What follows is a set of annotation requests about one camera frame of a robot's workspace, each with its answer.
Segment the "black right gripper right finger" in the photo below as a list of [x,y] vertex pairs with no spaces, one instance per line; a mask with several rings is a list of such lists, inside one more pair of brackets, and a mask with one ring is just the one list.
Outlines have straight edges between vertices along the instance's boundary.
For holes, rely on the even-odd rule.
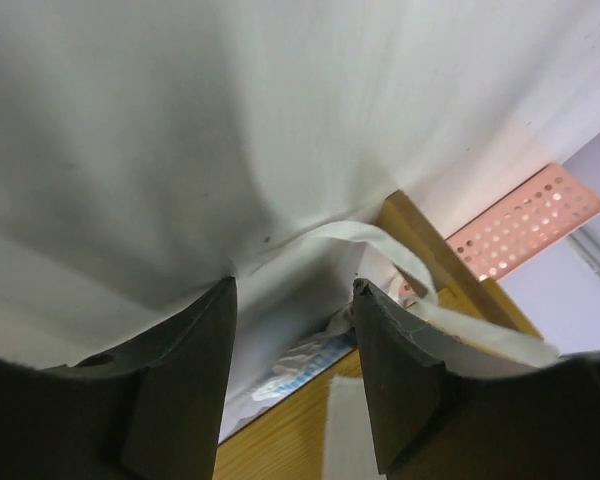
[[463,344],[372,282],[353,319],[390,479],[600,479],[600,353],[527,367]]

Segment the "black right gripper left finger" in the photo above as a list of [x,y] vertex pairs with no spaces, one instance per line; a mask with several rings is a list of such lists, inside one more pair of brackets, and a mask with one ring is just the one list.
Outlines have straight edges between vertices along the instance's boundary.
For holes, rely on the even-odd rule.
[[237,286],[75,366],[0,359],[0,479],[209,479]]

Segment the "wooden pet bed frame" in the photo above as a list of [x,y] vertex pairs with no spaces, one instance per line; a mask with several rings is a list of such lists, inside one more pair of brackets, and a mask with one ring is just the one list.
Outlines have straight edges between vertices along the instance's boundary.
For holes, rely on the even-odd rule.
[[[443,306],[540,335],[495,280],[474,277],[405,194],[390,195],[376,223],[430,268]],[[353,351],[223,442],[215,478],[377,478],[363,396]]]

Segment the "blue gingham mattress pad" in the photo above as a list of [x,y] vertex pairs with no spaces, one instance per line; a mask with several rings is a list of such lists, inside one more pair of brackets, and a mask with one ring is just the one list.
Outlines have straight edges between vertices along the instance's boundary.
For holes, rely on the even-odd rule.
[[0,357],[73,365],[238,280],[227,393],[349,300],[297,237],[450,234],[600,132],[600,1],[0,1]]

